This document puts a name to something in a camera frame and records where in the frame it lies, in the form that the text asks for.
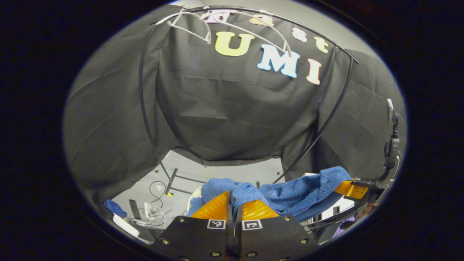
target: blue towel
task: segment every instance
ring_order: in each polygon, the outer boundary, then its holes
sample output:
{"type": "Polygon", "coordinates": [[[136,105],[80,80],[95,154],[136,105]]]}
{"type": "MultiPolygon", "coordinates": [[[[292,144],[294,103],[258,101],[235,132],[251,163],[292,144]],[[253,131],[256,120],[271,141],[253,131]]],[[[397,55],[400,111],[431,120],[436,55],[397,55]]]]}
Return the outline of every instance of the blue towel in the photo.
{"type": "Polygon", "coordinates": [[[231,191],[232,212],[237,216],[239,206],[261,200],[280,215],[292,215],[299,222],[308,220],[330,208],[342,195],[333,192],[343,181],[351,180],[342,167],[321,170],[321,173],[276,184],[265,184],[259,189],[251,183],[235,182],[229,178],[210,179],[201,187],[201,197],[190,201],[187,216],[218,195],[231,191]]]}
{"type": "Polygon", "coordinates": [[[127,216],[127,212],[125,212],[116,202],[112,200],[107,200],[104,202],[104,205],[114,214],[120,216],[121,218],[125,218],[127,216]]]}

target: letter m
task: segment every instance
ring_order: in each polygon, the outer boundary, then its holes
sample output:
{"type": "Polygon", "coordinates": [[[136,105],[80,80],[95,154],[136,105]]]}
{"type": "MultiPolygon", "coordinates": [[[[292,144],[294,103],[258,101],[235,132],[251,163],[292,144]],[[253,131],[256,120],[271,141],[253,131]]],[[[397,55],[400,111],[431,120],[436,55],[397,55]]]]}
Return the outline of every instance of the letter m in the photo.
{"type": "Polygon", "coordinates": [[[269,71],[272,63],[275,72],[279,71],[283,66],[284,68],[280,71],[283,75],[296,78],[296,61],[300,58],[298,53],[291,52],[291,57],[289,57],[288,52],[286,52],[280,56],[275,46],[263,44],[261,47],[264,51],[261,63],[258,64],[259,69],[269,71]]]}

